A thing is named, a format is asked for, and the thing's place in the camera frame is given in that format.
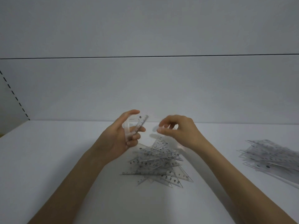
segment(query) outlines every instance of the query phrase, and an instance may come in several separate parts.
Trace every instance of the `finger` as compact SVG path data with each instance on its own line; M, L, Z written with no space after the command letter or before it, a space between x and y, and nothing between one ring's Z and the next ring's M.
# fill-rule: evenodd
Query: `finger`
M130 127L130 132L132 132L134 129L135 129L135 127ZM138 131L145 132L146 129L144 127L140 127Z
M175 123L172 123L172 124L170 124L170 129L172 130L173 128L174 128L174 126L175 126L176 124Z
M183 117L184 116L180 116L180 115L167 116L159 123L159 127L171 123L180 124Z
M160 133L160 134L175 138L178 131L177 130L171 130L169 128L159 127L157 129L157 132Z
M134 147L138 144L137 140L127 142L127 148Z
M111 126L114 127L114 128L119 128L127 120L127 118L130 115L136 115L138 113L140 113L140 111L136 110L136 109L124 112L124 113L122 113L122 115L120 117L118 117L117 120L114 121L114 123Z
M141 135L139 133L132 136L132 140L139 140L141 138Z

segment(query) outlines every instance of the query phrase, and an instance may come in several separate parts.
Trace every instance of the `forearm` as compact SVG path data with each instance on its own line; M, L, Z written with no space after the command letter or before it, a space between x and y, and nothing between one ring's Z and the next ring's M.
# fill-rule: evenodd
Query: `forearm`
M96 150L86 151L28 224L72 223L89 189L103 169L104 165L98 160Z
M245 223L296 223L209 142L204 145L204 149L194 150L214 173Z

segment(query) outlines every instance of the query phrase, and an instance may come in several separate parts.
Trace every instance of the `hand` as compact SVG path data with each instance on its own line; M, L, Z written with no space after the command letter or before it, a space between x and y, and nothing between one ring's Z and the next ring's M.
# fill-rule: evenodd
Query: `hand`
M178 129L174 130L173 128L176 124L178 124ZM198 148L202 149L207 143L209 143L197 129L193 120L186 116L167 116L160 122L157 132L173 137L182 146L192 150L196 150Z
M131 110L123 113L115 122L107 127L106 130L99 136L96 142L91 147L99 155L100 161L103 165L113 161L120 157L128 148L134 147L138 144L140 134L133 135L130 141L126 143L125 131L122 124L127 120L130 115L140 113L138 110ZM145 128L139 129L141 132L145 132Z

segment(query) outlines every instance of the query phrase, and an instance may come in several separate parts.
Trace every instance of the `person's right hand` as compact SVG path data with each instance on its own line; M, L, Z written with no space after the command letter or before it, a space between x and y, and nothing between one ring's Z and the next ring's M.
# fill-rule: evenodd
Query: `person's right hand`
M193 120L186 116L167 116L160 122L157 132L173 137L182 146L192 150L203 149L209 143L197 129Z

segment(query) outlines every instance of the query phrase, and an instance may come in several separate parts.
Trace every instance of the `white wall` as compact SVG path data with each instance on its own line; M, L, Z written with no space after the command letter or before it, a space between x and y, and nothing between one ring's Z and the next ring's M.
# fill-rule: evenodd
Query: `white wall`
M0 58L299 53L299 0L0 0Z
M0 60L31 119L299 123L299 56Z
M9 82L6 82L3 76L0 74L0 134L6 134L28 120L15 98L17 94L13 95L7 85Z

